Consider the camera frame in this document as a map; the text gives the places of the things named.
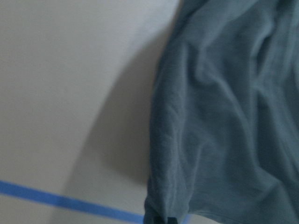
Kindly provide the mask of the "black graphic t-shirt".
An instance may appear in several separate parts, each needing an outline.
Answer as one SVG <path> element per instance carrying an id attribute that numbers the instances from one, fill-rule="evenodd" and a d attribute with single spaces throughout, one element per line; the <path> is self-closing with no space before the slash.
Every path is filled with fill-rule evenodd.
<path id="1" fill-rule="evenodd" d="M 157 69 L 144 223 L 299 221 L 299 3 L 185 0 Z"/>

